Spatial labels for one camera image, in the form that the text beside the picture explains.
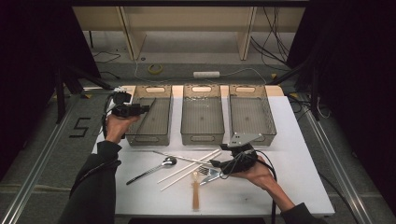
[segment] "hand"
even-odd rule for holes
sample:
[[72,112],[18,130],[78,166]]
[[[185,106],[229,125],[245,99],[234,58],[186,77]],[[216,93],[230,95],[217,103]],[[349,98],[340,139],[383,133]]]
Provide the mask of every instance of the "hand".
[[139,119],[139,116],[131,116],[128,118],[117,117],[115,115],[107,116],[106,140],[118,144],[121,141],[122,136],[128,131],[131,124],[138,121]]
[[[258,160],[265,162],[261,156],[259,156]],[[247,171],[235,173],[233,176],[243,177],[254,185],[266,190],[274,199],[280,211],[285,212],[294,207],[294,203],[276,183],[268,167],[261,163],[256,161],[254,166]]]
[[[259,161],[265,162],[264,159],[259,156],[258,158]],[[276,184],[274,177],[268,167],[260,164],[259,162],[256,161],[254,166],[252,166],[250,169],[248,169],[245,172],[240,172],[240,173],[235,173],[233,176],[237,177],[242,177],[253,183],[254,185],[264,189],[268,190],[271,188],[274,184]]]

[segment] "metal rail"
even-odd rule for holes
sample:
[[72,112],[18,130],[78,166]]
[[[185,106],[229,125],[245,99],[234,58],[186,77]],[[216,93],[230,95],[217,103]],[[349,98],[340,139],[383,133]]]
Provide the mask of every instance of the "metal rail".
[[317,139],[320,142],[320,145],[323,149],[323,152],[326,155],[326,158],[332,168],[332,171],[335,174],[335,177],[338,180],[338,183],[341,186],[342,191],[345,194],[346,200],[348,201],[349,205],[352,208],[352,212],[354,213],[355,217],[359,221],[360,224],[371,224],[373,221],[371,220],[367,209],[361,200],[359,193],[356,191],[355,187],[352,184],[349,176],[347,175],[344,166],[341,164],[340,160],[338,159],[332,144],[327,137],[327,134],[323,130],[319,121],[316,121],[312,113],[309,111],[306,113],[308,117],[308,121],[311,124]]
[[64,126],[69,121],[70,118],[70,112],[73,110],[74,106],[78,102],[79,97],[77,95],[73,95],[70,98],[70,103],[68,107],[66,108],[66,113],[64,115],[64,119],[55,126],[54,130],[52,131],[49,140],[47,141],[46,145],[44,146],[43,151],[40,153],[39,157],[37,158],[37,161],[35,162],[34,167],[32,168],[32,171],[30,174],[27,176],[25,179],[23,185],[21,186],[17,196],[14,198],[13,202],[7,209],[3,219],[2,219],[2,224],[8,224],[8,223],[16,223],[18,221],[18,218],[20,217],[24,206],[27,204],[27,201],[30,198],[30,195],[32,194],[32,191],[35,187],[35,184],[37,183],[39,177],[41,176],[44,168],[46,167],[46,164],[50,158],[50,155],[55,148],[56,144],[58,143],[58,140],[64,131]]

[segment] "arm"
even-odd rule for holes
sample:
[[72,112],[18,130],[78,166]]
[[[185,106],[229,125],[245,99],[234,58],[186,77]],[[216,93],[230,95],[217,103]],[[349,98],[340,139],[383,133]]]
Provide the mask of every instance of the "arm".
[[248,171],[233,174],[234,176],[243,177],[253,183],[254,185],[266,190],[268,194],[274,199],[281,213],[280,215],[285,219],[288,224],[315,224],[326,223],[322,219],[313,217],[304,203],[297,206],[291,201],[289,196],[283,189],[276,183],[270,170],[256,162],[253,167]]
[[139,117],[123,119],[107,117],[106,140],[97,144],[97,154],[91,154],[78,172],[59,223],[114,223],[116,203],[115,173],[122,135]]

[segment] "fork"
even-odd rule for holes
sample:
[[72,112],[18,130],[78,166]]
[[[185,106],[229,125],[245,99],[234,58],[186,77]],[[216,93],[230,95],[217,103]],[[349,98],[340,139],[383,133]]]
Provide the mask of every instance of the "fork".
[[198,168],[199,173],[203,174],[203,175],[215,175],[217,174],[219,171],[215,170],[215,169],[210,169],[210,168],[206,168],[203,166],[200,166]]

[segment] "gray floor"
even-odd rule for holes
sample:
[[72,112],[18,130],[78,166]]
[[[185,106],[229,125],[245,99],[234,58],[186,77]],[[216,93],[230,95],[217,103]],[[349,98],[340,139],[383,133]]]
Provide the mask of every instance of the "gray floor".
[[[255,34],[254,36],[258,40],[262,40],[265,34]],[[284,43],[290,46],[293,34],[284,34],[282,37]],[[93,32],[93,44],[93,54],[107,51],[120,55],[119,58],[109,63],[103,62],[118,56],[106,53],[95,56],[99,70],[106,72],[102,74],[103,80],[114,86],[137,85],[148,83],[148,80],[155,81],[150,83],[182,84],[188,81],[186,79],[192,78],[192,72],[194,71],[220,71],[221,74],[231,74],[241,69],[247,69],[229,77],[211,80],[218,83],[263,83],[257,73],[261,74],[267,81],[271,80],[272,74],[281,76],[285,73],[263,65],[261,55],[252,48],[249,50],[247,60],[240,61],[234,35],[230,33],[150,33],[137,63],[129,59],[125,48],[125,40],[120,33]],[[272,41],[268,48],[272,52],[277,52],[274,45],[274,41]],[[285,68],[274,60],[266,60],[265,62],[278,68]],[[163,72],[157,77],[147,71],[147,68],[154,63],[163,65]],[[110,73],[119,76],[120,79],[114,78]],[[282,83],[283,91],[293,91],[294,81],[295,78],[292,78]],[[81,80],[81,82],[86,87],[94,86],[84,80]],[[78,169],[92,151],[96,136],[99,134],[99,120],[106,95],[96,93],[83,98],[74,95],[70,99],[67,98],[66,102],[71,104],[72,99],[75,98],[78,98],[77,104],[69,121],[65,124],[62,136],[60,136],[57,145],[50,154],[34,191],[21,212],[18,223],[55,223],[67,202],[68,192]],[[291,106],[295,111],[299,109],[297,104],[291,104]],[[56,100],[51,99],[40,118],[40,122],[38,122],[39,124],[35,127],[35,131],[27,142],[26,148],[21,151],[7,175],[1,181],[0,217],[5,215],[20,186],[34,167],[41,151],[45,148],[47,140],[55,128],[56,109]],[[337,182],[332,167],[311,124],[308,122],[307,116],[303,113],[296,113],[296,118],[299,120],[313,161],[318,171],[340,189],[341,186]],[[79,118],[90,118],[82,120],[79,124],[88,127],[88,130],[84,137],[71,138],[70,135],[83,134],[82,130],[74,129],[74,125]],[[353,187],[359,193],[367,213],[373,221],[372,223],[396,223],[395,216],[362,168],[359,159],[353,156],[337,121],[330,116],[327,119],[322,118],[320,124],[328,135],[340,162],[346,167],[347,175],[351,179]],[[335,209],[333,216],[325,217],[328,223],[354,223],[351,213],[339,195],[326,181],[323,181],[323,184]],[[128,223],[128,220],[128,217],[116,217],[116,223]],[[283,223],[283,220],[278,218],[276,223]]]

